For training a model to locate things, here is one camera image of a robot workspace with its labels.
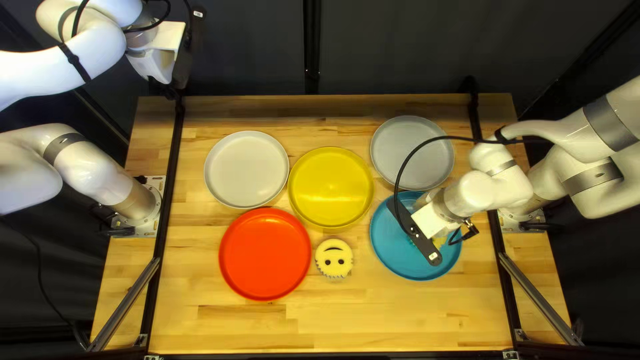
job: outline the yellow plate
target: yellow plate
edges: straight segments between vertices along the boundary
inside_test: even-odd
[[[325,229],[356,222],[373,200],[373,178],[367,164],[339,147],[304,154],[291,169],[288,189],[296,214]]]

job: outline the wood grain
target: wood grain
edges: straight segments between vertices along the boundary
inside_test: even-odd
[[[387,270],[369,242],[373,211],[392,187],[373,169],[369,142],[390,117],[415,114],[450,135],[470,136],[467,95],[320,95],[189,97],[164,254],[150,351],[159,354],[265,352],[374,352],[502,349],[511,346],[497,265],[485,214],[474,217],[481,234],[464,244],[456,266],[439,279],[414,282]],[[511,97],[480,96],[483,131],[515,121]],[[127,170],[163,174],[173,122],[172,104],[141,98]],[[360,155],[376,180],[374,204],[359,223],[339,234],[354,250],[352,273],[331,281],[310,267],[290,295],[260,303],[236,295],[218,268],[220,239],[242,211],[218,203],[202,179],[205,158],[224,136],[254,129],[284,146],[291,166],[306,152],[339,146]],[[456,164],[447,183],[468,171],[472,144],[454,142]],[[524,148],[510,146],[520,165]],[[290,211],[284,190],[270,206]],[[309,229],[312,246],[326,234]],[[568,319],[545,234],[506,236],[509,255]],[[93,335],[149,261],[147,240],[112,240]],[[523,295],[516,293],[524,330],[559,339]],[[109,344],[130,345],[140,329],[136,304]]]

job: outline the plate rim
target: plate rim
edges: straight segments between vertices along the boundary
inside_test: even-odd
[[[369,157],[371,157],[371,163],[373,164],[373,167],[376,169],[376,172],[380,175],[380,177],[382,177],[382,179],[384,179],[386,182],[388,182],[389,184],[395,186],[396,185],[396,180],[390,180],[387,179],[387,177],[382,173],[382,171],[380,171],[380,169],[378,168],[378,165],[376,164],[376,161],[374,160],[374,156],[373,156],[373,145],[374,142],[376,140],[376,138],[379,136],[379,131],[382,131],[398,122],[401,121],[411,121],[408,119],[401,119],[403,117],[411,117],[413,118],[413,121],[415,120],[421,120],[423,121],[427,126],[433,126],[435,127],[436,130],[439,130],[441,132],[442,135],[446,135],[447,133],[435,122],[433,122],[432,120],[429,120],[427,118],[418,116],[418,115],[399,115],[396,117],[392,117],[391,119],[387,119],[386,121],[384,121],[382,124],[380,124],[380,126],[378,126],[378,128],[376,129],[376,132],[373,133],[373,136],[371,137],[371,142],[369,143]],[[456,163],[456,150],[453,147],[453,144],[451,143],[451,141],[446,141],[445,142],[445,146],[447,148],[449,148],[450,153],[451,153],[451,162],[449,164],[449,169],[447,171],[447,175],[444,176],[438,183],[431,185],[429,187],[425,187],[425,188],[410,188],[410,187],[402,187],[402,185],[400,184],[400,189],[404,189],[404,190],[409,190],[409,191],[416,191],[416,192],[424,192],[433,188],[436,188],[438,185],[444,183],[447,178],[449,177],[449,175],[451,175],[451,172],[453,171],[453,166],[455,166]]]
[[[288,221],[288,223],[292,224],[297,230],[301,232],[301,234],[304,237],[303,243],[305,245],[305,250],[308,255],[307,256],[308,261],[305,267],[305,271],[301,272],[301,275],[296,279],[296,282],[291,286],[291,288],[289,288],[287,291],[283,293],[275,295],[274,297],[265,297],[265,298],[258,299],[256,297],[247,296],[247,292],[240,291],[239,290],[240,287],[238,287],[234,282],[232,282],[229,279],[229,277],[227,276],[228,273],[223,269],[223,261],[222,261],[223,251],[221,251],[221,248],[223,246],[223,243],[225,242],[224,241],[225,238],[227,238],[227,234],[229,230],[232,228],[233,225],[237,226],[239,222],[244,222],[256,217],[267,217],[267,216],[272,216],[272,217],[278,216],[278,217],[285,218]],[[231,288],[233,292],[244,297],[245,299],[260,301],[260,302],[268,302],[268,301],[281,299],[287,296],[288,294],[290,294],[291,292],[293,292],[296,288],[298,288],[298,286],[300,286],[300,284],[307,277],[309,268],[311,267],[311,257],[312,257],[312,247],[311,247],[311,240],[310,240],[309,233],[307,232],[307,229],[305,228],[305,226],[294,215],[278,208],[259,208],[259,209],[253,209],[251,211],[247,211],[246,213],[240,215],[239,217],[235,218],[234,221],[232,221],[231,224],[227,227],[227,229],[225,230],[225,234],[222,236],[222,239],[220,240],[220,246],[218,247],[218,268],[220,269],[220,273],[222,275],[222,278],[225,280],[225,283],[227,284],[227,286],[229,286],[229,288]]]
[[[420,191],[418,191],[418,190],[408,190],[407,192],[420,192]],[[456,259],[453,261],[453,263],[452,263],[451,267],[450,267],[449,269],[447,269],[447,271],[445,271],[444,273],[442,273],[442,274],[440,274],[440,275],[438,275],[438,276],[436,276],[436,277],[426,278],[426,277],[408,277],[408,276],[405,276],[405,275],[403,275],[403,274],[400,274],[399,272],[396,272],[394,269],[392,269],[390,266],[388,266],[388,265],[387,265],[387,263],[386,263],[384,260],[382,260],[382,259],[380,258],[380,255],[378,254],[378,251],[376,251],[376,247],[373,245],[373,236],[372,236],[373,219],[374,219],[374,217],[376,216],[376,214],[377,214],[377,212],[378,212],[378,210],[379,210],[379,209],[383,208],[383,210],[382,210],[382,211],[384,211],[384,209],[386,209],[386,208],[387,208],[386,206],[384,206],[384,207],[383,207],[382,205],[383,205],[384,203],[386,203],[386,201],[388,201],[391,197],[393,197],[393,194],[392,194],[392,195],[390,195],[389,197],[387,197],[385,200],[383,200],[383,201],[380,203],[380,205],[378,205],[378,207],[376,208],[376,210],[373,212],[373,215],[371,215],[371,222],[369,222],[369,243],[371,244],[371,247],[372,247],[372,249],[373,249],[373,253],[376,255],[376,257],[378,258],[378,260],[380,261],[380,263],[381,263],[385,268],[387,268],[387,270],[391,271],[391,272],[392,272],[392,273],[394,273],[395,275],[400,276],[400,277],[402,277],[403,279],[407,279],[407,280],[411,280],[411,281],[420,281],[420,282],[422,282],[422,281],[432,281],[432,280],[435,280],[435,279],[437,279],[437,278],[439,278],[439,277],[442,277],[442,276],[444,276],[444,275],[447,275],[447,274],[449,273],[449,271],[451,271],[451,269],[453,269],[453,267],[454,267],[454,266],[456,266],[456,264],[458,263],[458,260],[460,259],[460,254],[462,253],[462,243],[463,243],[462,241],[461,241],[461,242],[459,242],[459,243],[457,243],[457,244],[454,244],[454,246],[457,248],[457,251],[456,251]]]
[[[367,207],[356,218],[354,218],[354,219],[352,219],[352,220],[350,220],[348,222],[344,222],[344,223],[341,223],[339,225],[321,224],[319,222],[311,220],[308,216],[305,216],[303,214],[303,212],[300,211],[299,206],[296,205],[296,202],[293,201],[292,194],[294,192],[291,191],[291,186],[292,186],[291,185],[291,181],[289,181],[287,183],[287,195],[289,197],[289,204],[291,205],[291,209],[295,212],[295,214],[298,215],[299,217],[301,217],[304,221],[310,222],[311,224],[313,224],[315,226],[319,226],[319,227],[322,227],[322,228],[325,228],[325,229],[332,229],[332,230],[342,229],[344,227],[347,227],[347,226],[349,226],[351,224],[354,224],[354,223],[358,222],[362,217],[364,217],[364,215],[367,214],[367,212],[369,212],[369,209],[371,209],[371,205],[373,205],[373,198],[374,198],[374,195],[375,195],[375,182],[374,182],[373,176],[371,175],[371,170],[367,166],[366,161],[364,161],[364,159],[361,156],[359,156],[358,154],[356,154],[355,152],[353,152],[351,150],[347,150],[345,148],[337,147],[337,146],[323,146],[323,147],[318,147],[316,149],[312,149],[312,150],[307,151],[305,154],[300,156],[300,159],[298,159],[296,161],[296,163],[293,165],[293,167],[291,168],[291,171],[289,172],[289,178],[291,178],[291,175],[294,174],[294,171],[296,170],[296,166],[298,165],[298,163],[300,163],[301,160],[303,160],[307,155],[309,155],[311,157],[310,154],[312,152],[321,151],[323,149],[326,149],[326,150],[331,149],[331,150],[334,150],[334,151],[338,150],[340,152],[346,152],[347,154],[349,154],[350,158],[352,158],[352,159],[355,158],[356,162],[361,163],[361,164],[359,164],[359,165],[361,165],[360,168],[365,170],[365,173],[367,175],[367,182],[368,182],[369,188],[370,188],[369,193],[367,194],[367,197],[369,198]]]
[[[282,154],[284,154],[284,159],[285,159],[285,171],[284,171],[284,180],[282,181],[282,184],[280,185],[280,188],[278,189],[277,192],[275,192],[273,195],[271,195],[267,200],[260,202],[258,204],[254,204],[254,205],[250,205],[250,206],[238,206],[232,203],[229,203],[227,201],[222,200],[221,198],[219,198],[218,196],[216,196],[216,193],[213,191],[212,189],[212,184],[211,184],[211,179],[209,179],[209,175],[207,174],[207,169],[209,167],[211,167],[210,162],[212,161],[212,157],[213,154],[216,151],[220,151],[222,148],[224,148],[225,144],[229,143],[231,140],[234,140],[236,138],[242,138],[242,137],[249,137],[251,134],[260,134],[259,136],[262,138],[267,138],[273,145],[275,145],[278,150],[280,150],[282,152]],[[225,206],[228,206],[230,208],[234,208],[234,209],[243,209],[243,210],[251,210],[251,209],[255,209],[255,208],[259,208],[265,204],[267,204],[269,201],[275,199],[276,196],[278,196],[278,194],[280,192],[282,192],[282,189],[284,189],[284,186],[287,184],[287,180],[289,180],[289,155],[287,154],[287,151],[284,149],[284,147],[282,146],[282,144],[273,136],[267,134],[267,133],[263,133],[262,131],[257,131],[257,130],[242,130],[242,131],[236,131],[235,133],[231,133],[223,138],[221,138],[220,140],[218,140],[218,142],[215,143],[215,145],[213,145],[211,147],[211,150],[209,150],[209,153],[207,154],[207,157],[204,161],[204,165],[203,165],[203,175],[204,175],[204,183],[205,185],[207,185],[207,189],[209,191],[209,193],[211,193],[211,195],[213,195],[213,197],[220,203],[223,204]]]

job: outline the metal bracket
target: metal bracket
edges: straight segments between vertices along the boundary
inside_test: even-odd
[[[516,350],[505,350],[502,352],[504,360],[520,360],[520,354]]]
[[[147,182],[144,184],[156,197],[156,208],[148,218],[140,220],[129,220],[122,215],[115,216],[111,220],[111,230],[122,230],[134,228],[131,235],[113,235],[114,238],[155,238],[160,220],[160,205],[164,196],[164,182],[166,176],[145,176]]]
[[[145,347],[147,346],[147,338],[149,337],[149,334],[140,334],[138,335],[138,338],[136,339],[136,342],[133,343],[133,346],[135,347]]]
[[[140,296],[142,290],[147,287],[149,280],[151,280],[151,277],[153,277],[153,275],[156,273],[159,266],[160,258],[153,258],[151,259],[151,261],[149,261],[147,267],[142,270],[142,273],[140,273],[140,276],[138,276],[136,282],[134,282],[133,285],[129,288],[129,291],[127,291],[127,293],[124,295],[122,301],[120,301],[120,303],[118,304],[118,307],[116,307],[116,309],[113,311],[113,313],[109,317],[109,320],[107,320],[102,329],[100,329],[100,332],[98,332],[98,335],[95,336],[93,342],[91,342],[86,348],[87,352],[98,352],[104,350],[104,348],[109,343],[109,340],[111,340],[111,337],[115,334],[116,330],[118,330],[118,327],[122,323],[122,320],[125,318],[125,316],[127,316],[129,310],[131,310],[133,303]],[[136,343],[138,341],[147,341],[147,338],[148,334],[141,334],[140,336],[138,336]]]
[[[533,301],[533,304],[540,310],[542,315],[547,319],[549,324],[560,335],[565,343],[573,346],[584,346],[584,343],[580,338],[571,330],[571,328],[564,322],[564,320],[556,313],[556,310],[547,302],[544,296],[536,289],[531,281],[524,275],[524,273],[516,266],[516,264],[509,258],[504,252],[498,253],[500,265],[507,270],[509,275],[518,282],[527,296]],[[524,331],[521,329],[514,329],[516,331],[516,337],[518,335],[524,337]]]
[[[500,220],[500,228],[504,234],[520,234],[520,233],[544,233],[544,230],[523,230],[520,228],[521,222],[530,222],[541,224],[545,222],[545,214],[542,209],[537,209],[532,213],[524,216],[516,216],[513,214],[503,214],[498,211]]]
[[[513,329],[513,334],[515,335],[517,341],[531,340],[522,329]]]

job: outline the teal plate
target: teal plate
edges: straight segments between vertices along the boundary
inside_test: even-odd
[[[422,192],[401,192],[398,198],[411,213],[414,213],[413,204],[422,196]],[[456,264],[462,250],[462,242],[454,245],[447,243],[442,245],[442,263],[438,266],[431,266],[427,259],[422,256],[420,250],[409,240],[396,218],[387,209],[387,201],[391,201],[393,195],[383,201],[371,218],[369,226],[369,236],[371,245],[376,252],[378,259],[395,274],[409,280],[427,281],[443,276]],[[447,239],[452,234],[454,240],[461,237],[459,231],[449,233]]]

